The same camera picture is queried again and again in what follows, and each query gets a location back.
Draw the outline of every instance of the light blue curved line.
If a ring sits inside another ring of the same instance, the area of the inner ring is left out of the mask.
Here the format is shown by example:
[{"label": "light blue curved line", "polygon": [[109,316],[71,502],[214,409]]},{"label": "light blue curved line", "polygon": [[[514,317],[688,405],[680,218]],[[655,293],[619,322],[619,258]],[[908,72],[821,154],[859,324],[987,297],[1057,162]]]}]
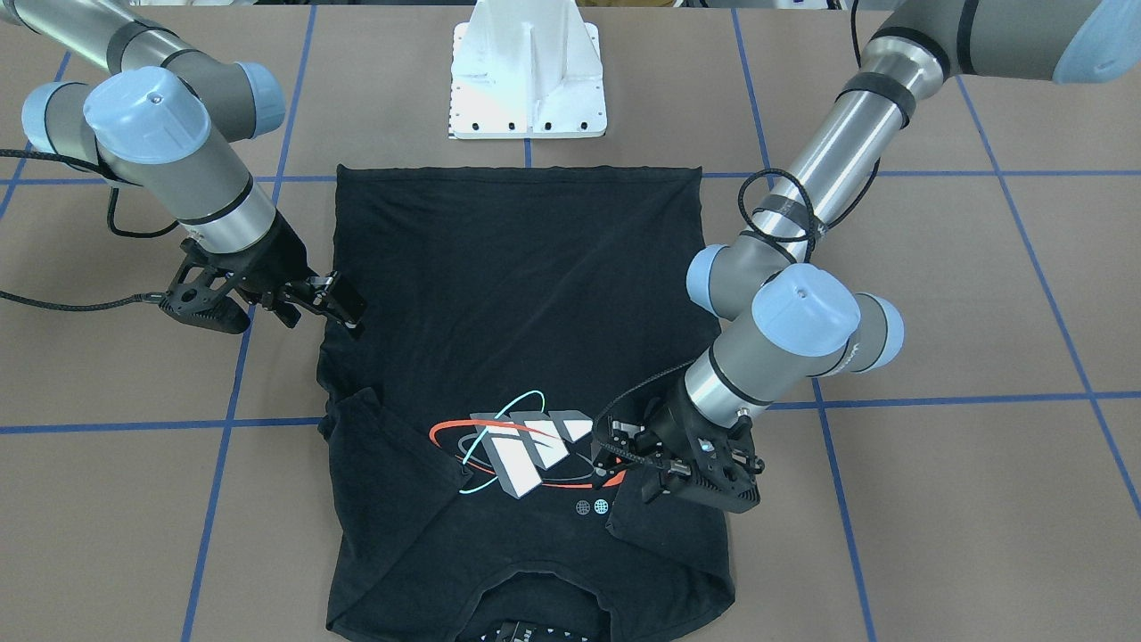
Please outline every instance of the light blue curved line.
[{"label": "light blue curved line", "polygon": [[[502,411],[500,411],[499,413],[495,414],[495,418],[499,420],[500,417],[503,416],[504,413],[507,413],[508,411],[510,411],[511,407],[513,407],[516,404],[519,404],[524,399],[527,399],[527,397],[532,396],[532,395],[537,395],[539,396],[539,399],[542,400],[542,406],[540,407],[539,412],[540,413],[545,413],[547,412],[547,396],[543,395],[543,391],[532,390],[532,391],[527,391],[527,392],[520,395],[519,397],[512,399],[510,404],[508,404],[507,406],[504,406]],[[487,434],[487,430],[488,429],[491,429],[491,426],[484,426],[484,430],[479,432],[479,437],[476,438],[476,441],[471,442],[471,446],[468,448],[468,453],[464,454],[464,456],[463,456],[463,461],[460,462],[461,465],[463,465],[463,466],[468,465],[468,460],[471,460],[471,455],[476,452],[476,447],[479,446],[479,442],[484,440],[484,436]],[[499,479],[499,476],[494,476],[494,477],[492,477],[492,479],[489,479],[486,482],[484,482],[483,486],[479,486],[477,488],[472,488],[472,489],[462,489],[461,488],[460,489],[460,495],[472,495],[472,494],[479,493],[480,490],[483,490],[483,489],[487,488],[488,486],[491,486],[492,483],[494,483],[495,480],[497,480],[497,479]]]}]

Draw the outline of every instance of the blue cap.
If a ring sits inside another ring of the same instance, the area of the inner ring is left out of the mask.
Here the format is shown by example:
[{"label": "blue cap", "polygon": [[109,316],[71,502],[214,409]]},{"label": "blue cap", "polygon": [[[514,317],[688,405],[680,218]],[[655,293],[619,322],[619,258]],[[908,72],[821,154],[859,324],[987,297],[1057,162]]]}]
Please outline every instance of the blue cap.
[{"label": "blue cap", "polygon": [[785,267],[753,296],[753,323],[777,348],[826,357],[859,327],[859,303],[835,276],[810,265]]},{"label": "blue cap", "polygon": [[686,291],[689,292],[689,300],[702,306],[710,314],[717,314],[713,309],[713,301],[710,299],[710,273],[713,270],[713,261],[718,252],[726,245],[710,245],[694,255],[689,261],[689,269],[686,271]]},{"label": "blue cap", "polygon": [[111,153],[139,164],[165,164],[193,154],[210,137],[205,105],[161,67],[124,71],[83,103],[83,117]]},{"label": "blue cap", "polygon": [[1102,0],[1054,67],[1054,82],[1107,82],[1141,60],[1141,2]]},{"label": "blue cap", "polygon": [[237,63],[245,72],[253,91],[253,136],[257,138],[282,125],[285,121],[285,95],[277,78],[258,63]]},{"label": "blue cap", "polygon": [[24,100],[24,108],[19,114],[21,122],[24,123],[24,133],[32,146],[40,152],[48,154],[56,153],[51,138],[48,137],[48,103],[60,87],[75,84],[74,82],[49,82],[32,90]]},{"label": "blue cap", "polygon": [[891,360],[904,349],[904,315],[896,309],[895,304],[891,304],[891,301],[867,292],[860,293],[871,296],[875,302],[880,303],[880,307],[883,308],[883,315],[888,318],[888,336],[884,340],[883,351],[880,353],[880,358],[875,360],[875,364],[860,371],[860,373],[867,373],[868,371],[875,371],[881,366],[891,364]]}]

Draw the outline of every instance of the black t-shirt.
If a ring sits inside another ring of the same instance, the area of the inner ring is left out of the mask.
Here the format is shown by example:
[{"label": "black t-shirt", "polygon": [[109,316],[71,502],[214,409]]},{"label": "black t-shirt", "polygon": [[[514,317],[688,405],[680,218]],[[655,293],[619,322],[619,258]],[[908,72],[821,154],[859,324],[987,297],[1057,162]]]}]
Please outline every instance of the black t-shirt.
[{"label": "black t-shirt", "polygon": [[650,642],[733,603],[720,512],[642,504],[647,471],[591,485],[590,417],[719,332],[685,287],[699,180],[339,168],[334,268],[369,308],[358,341],[329,326],[318,364],[343,529],[330,629],[467,642],[523,620]]}]

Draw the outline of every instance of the beige tabletop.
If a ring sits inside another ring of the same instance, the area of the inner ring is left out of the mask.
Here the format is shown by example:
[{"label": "beige tabletop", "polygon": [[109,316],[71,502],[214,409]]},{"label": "beige tabletop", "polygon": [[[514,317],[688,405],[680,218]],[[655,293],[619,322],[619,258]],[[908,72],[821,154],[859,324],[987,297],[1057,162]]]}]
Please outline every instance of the beige tabletop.
[{"label": "beige tabletop", "polygon": [[[701,165],[706,239],[730,242],[742,179],[791,162],[855,71],[840,13],[584,9],[607,135],[456,141],[451,35],[469,9],[146,15],[281,80],[286,123],[235,148],[317,270],[337,163]],[[103,75],[0,27],[0,146],[23,147],[33,88]],[[686,640],[1138,640],[1141,71],[953,79],[883,169],[816,261],[895,301],[907,344],[763,417],[762,503],[730,521],[737,604]],[[0,161],[0,289],[163,289],[177,234],[112,236],[106,196],[67,168]],[[123,226],[169,220],[146,193],[120,206]],[[0,640],[333,640],[321,336],[313,317],[285,331],[259,312],[234,338],[147,306],[0,301]]]}]

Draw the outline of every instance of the white plastic bracket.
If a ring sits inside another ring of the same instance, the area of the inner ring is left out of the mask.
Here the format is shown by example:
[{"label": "white plastic bracket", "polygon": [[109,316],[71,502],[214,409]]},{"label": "white plastic bracket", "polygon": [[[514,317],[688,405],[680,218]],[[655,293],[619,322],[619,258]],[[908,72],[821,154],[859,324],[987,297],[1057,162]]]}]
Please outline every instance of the white plastic bracket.
[{"label": "white plastic bracket", "polygon": [[452,40],[455,138],[606,132],[598,27],[574,0],[477,0]]}]

